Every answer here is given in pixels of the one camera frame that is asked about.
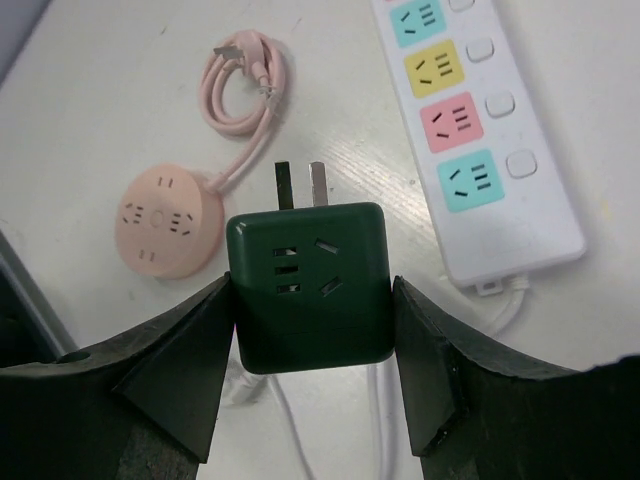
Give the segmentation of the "dark green cube plug adapter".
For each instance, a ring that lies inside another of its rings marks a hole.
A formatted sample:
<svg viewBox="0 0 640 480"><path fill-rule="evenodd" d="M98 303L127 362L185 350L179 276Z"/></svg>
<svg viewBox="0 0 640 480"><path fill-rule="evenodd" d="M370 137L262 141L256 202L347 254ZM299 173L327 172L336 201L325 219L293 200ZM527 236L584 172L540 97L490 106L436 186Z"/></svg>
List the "dark green cube plug adapter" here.
<svg viewBox="0 0 640 480"><path fill-rule="evenodd" d="M275 165L278 207L226 227L241 312L241 362L270 375L375 364L394 350L385 218L374 202L293 202L290 166Z"/></svg>

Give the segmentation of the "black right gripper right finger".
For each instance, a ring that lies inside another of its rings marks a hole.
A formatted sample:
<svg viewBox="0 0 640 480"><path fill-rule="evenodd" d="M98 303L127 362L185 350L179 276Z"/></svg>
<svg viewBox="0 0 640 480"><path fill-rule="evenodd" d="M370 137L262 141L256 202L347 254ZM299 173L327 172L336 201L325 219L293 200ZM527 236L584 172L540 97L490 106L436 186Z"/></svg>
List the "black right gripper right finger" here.
<svg viewBox="0 0 640 480"><path fill-rule="evenodd" d="M576 371L513 350L402 278L395 352L427 479L635 479L639 360Z"/></svg>

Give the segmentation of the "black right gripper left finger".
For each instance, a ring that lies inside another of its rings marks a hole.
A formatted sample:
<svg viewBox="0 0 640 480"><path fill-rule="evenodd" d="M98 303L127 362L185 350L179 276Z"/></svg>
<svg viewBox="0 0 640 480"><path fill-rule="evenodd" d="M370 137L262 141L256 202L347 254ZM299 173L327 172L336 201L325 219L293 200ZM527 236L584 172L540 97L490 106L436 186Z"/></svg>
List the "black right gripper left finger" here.
<svg viewBox="0 0 640 480"><path fill-rule="evenodd" d="M192 479L208 459L233 337L223 276L54 363L1 372L5 479Z"/></svg>

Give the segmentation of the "pink round socket hub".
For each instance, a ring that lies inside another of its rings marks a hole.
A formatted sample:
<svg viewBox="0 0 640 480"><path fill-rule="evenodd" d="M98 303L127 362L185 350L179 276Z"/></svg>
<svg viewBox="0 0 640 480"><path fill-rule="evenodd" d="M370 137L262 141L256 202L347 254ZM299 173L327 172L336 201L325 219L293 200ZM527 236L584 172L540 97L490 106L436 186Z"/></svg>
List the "pink round socket hub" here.
<svg viewBox="0 0 640 480"><path fill-rule="evenodd" d="M206 265L221 242L224 205L205 183L205 176L174 164L156 165L131 182L115 221L116 248L131 270L174 280Z"/></svg>

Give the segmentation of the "white multicolour power strip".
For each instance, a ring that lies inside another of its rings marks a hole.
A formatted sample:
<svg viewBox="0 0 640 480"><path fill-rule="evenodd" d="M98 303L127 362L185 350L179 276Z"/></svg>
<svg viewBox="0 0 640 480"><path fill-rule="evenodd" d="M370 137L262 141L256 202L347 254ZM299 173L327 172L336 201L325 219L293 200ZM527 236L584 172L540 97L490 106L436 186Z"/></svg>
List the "white multicolour power strip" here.
<svg viewBox="0 0 640 480"><path fill-rule="evenodd" d="M491 1L372 5L450 281L570 262L586 240Z"/></svg>

